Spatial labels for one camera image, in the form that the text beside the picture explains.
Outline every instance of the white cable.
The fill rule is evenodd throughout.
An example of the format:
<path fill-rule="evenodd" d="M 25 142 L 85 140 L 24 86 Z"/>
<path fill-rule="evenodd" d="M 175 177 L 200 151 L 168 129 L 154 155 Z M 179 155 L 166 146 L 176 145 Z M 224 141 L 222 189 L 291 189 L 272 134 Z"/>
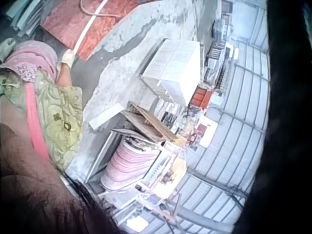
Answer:
<path fill-rule="evenodd" d="M 83 3 L 82 3 L 82 0 L 80 0 L 80 9 L 87 15 L 90 15 L 90 16 L 108 16 L 108 17 L 116 17 L 116 18 L 120 18 L 121 16 L 119 15 L 113 15 L 113 14 L 99 14 L 97 12 L 89 12 L 87 11 L 84 6 L 83 6 Z"/>
<path fill-rule="evenodd" d="M 87 23 L 87 25 L 84 27 L 80 37 L 78 38 L 78 41 L 74 47 L 74 53 L 76 54 L 81 43 L 82 43 L 82 40 L 84 39 L 84 37 L 86 36 L 88 30 L 90 29 L 92 23 L 94 22 L 94 20 L 96 19 L 97 16 L 109 16 L 109 17 L 120 17 L 120 16 L 117 16 L 117 15 L 101 15 L 99 14 L 99 12 L 103 9 L 104 5 L 107 3 L 107 0 L 104 0 L 97 8 L 97 10 L 94 12 L 94 13 L 90 13 L 90 12 L 87 12 L 84 8 L 83 8 L 83 5 L 82 5 L 82 0 L 80 0 L 80 8 L 81 10 L 88 14 L 88 15 L 92 15 L 91 19 L 89 20 L 89 22 Z"/>

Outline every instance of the pink strap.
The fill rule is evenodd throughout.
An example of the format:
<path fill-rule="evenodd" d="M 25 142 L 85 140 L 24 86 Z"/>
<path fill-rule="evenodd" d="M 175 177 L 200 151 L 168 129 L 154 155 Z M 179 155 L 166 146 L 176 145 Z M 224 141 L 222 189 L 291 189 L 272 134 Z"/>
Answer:
<path fill-rule="evenodd" d="M 43 159 L 48 161 L 49 154 L 46 149 L 41 126 L 39 123 L 37 104 L 36 104 L 36 91 L 34 83 L 26 84 L 26 111 L 27 111 L 27 122 L 30 132 L 31 141 L 35 152 Z"/>

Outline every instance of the wooden pallet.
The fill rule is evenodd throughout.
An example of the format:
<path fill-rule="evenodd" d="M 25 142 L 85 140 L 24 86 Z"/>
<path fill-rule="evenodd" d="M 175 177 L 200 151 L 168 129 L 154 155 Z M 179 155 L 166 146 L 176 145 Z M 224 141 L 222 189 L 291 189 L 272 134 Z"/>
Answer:
<path fill-rule="evenodd" d="M 122 111 L 122 113 L 140 132 L 153 142 L 174 141 L 177 139 L 177 136 L 159 119 L 133 102 L 129 102 L 128 109 Z"/>

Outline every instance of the hand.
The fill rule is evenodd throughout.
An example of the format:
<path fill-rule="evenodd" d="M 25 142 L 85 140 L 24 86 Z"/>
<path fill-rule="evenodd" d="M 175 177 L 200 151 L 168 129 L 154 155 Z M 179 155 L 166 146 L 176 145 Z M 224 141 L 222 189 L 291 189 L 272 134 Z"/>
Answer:
<path fill-rule="evenodd" d="M 57 70 L 58 72 L 61 71 L 62 69 L 62 64 L 66 64 L 70 69 L 72 69 L 74 60 L 75 60 L 75 52 L 72 51 L 71 49 L 68 49 L 65 51 L 63 54 L 61 62 L 57 65 Z"/>

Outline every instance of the wooden board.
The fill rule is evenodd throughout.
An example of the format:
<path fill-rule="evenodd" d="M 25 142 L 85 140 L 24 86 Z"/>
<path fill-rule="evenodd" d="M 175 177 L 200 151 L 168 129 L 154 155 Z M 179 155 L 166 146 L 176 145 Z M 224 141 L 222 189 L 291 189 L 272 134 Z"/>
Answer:
<path fill-rule="evenodd" d="M 163 140 L 162 136 L 154 127 L 144 122 L 145 118 L 143 116 L 133 114 L 129 111 L 123 111 L 122 113 L 140 132 L 142 132 L 152 142 L 158 143 Z"/>
<path fill-rule="evenodd" d="M 89 12 L 95 12 L 100 3 L 101 0 L 83 0 L 83 5 Z M 139 4 L 140 0 L 108 0 L 101 13 L 121 17 L 97 17 L 77 52 L 80 58 L 87 60 L 98 43 Z M 90 18 L 91 16 L 80 10 L 79 0 L 64 0 L 41 25 L 56 39 L 73 49 Z"/>
<path fill-rule="evenodd" d="M 150 134 L 153 134 L 157 138 L 160 138 L 162 140 L 168 140 L 168 141 L 174 141 L 177 139 L 177 136 L 174 135 L 162 122 L 160 122 L 159 119 L 157 119 L 153 114 L 149 113 L 147 110 L 135 105 L 133 102 L 129 102 L 128 104 L 128 110 L 126 113 L 131 114 L 132 117 L 135 117 L 136 120 L 140 122 L 140 124 L 134 124 L 131 122 L 131 120 L 128 118 L 128 120 L 134 124 L 142 133 L 146 134 L 148 138 L 151 138 L 149 136 Z M 141 130 L 139 127 L 142 126 L 149 126 L 152 130 L 149 131 L 149 135 L 144 132 L 144 130 Z"/>

